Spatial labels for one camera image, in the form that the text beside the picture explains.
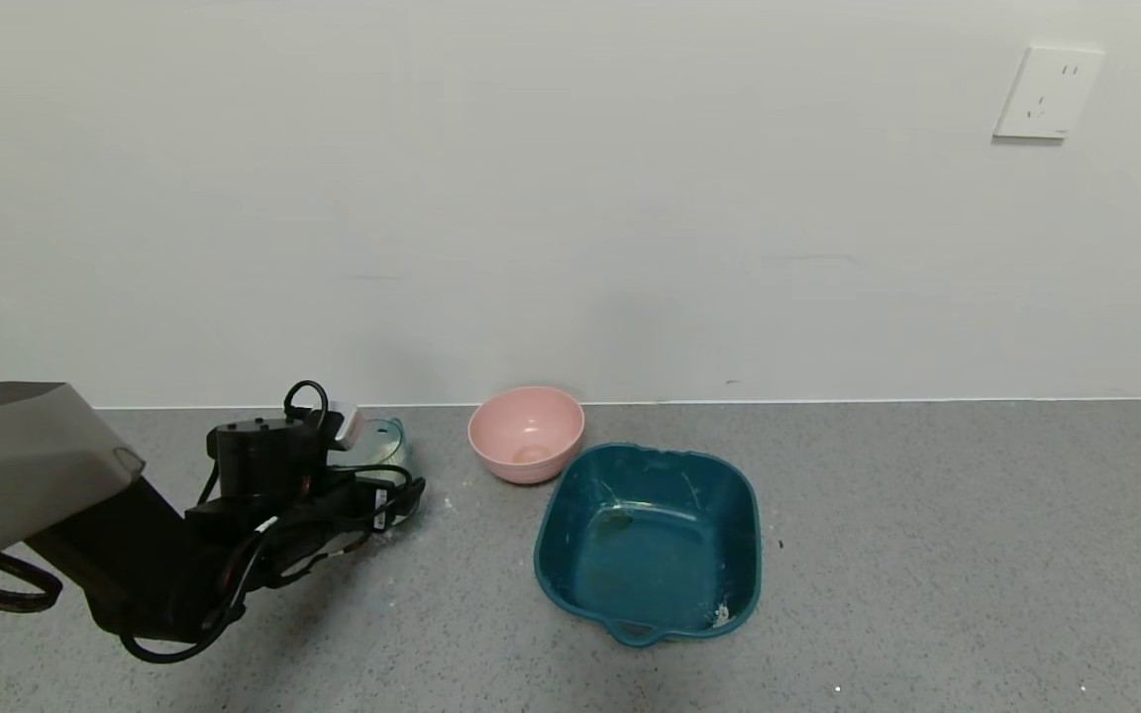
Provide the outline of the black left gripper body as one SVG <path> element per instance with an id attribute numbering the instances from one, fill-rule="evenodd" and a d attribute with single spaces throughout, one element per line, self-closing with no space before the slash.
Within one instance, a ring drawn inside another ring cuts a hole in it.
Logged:
<path id="1" fill-rule="evenodd" d="M 329 492 L 329 522 L 343 533 L 385 532 L 393 518 L 394 497 L 393 483 L 346 475 Z"/>

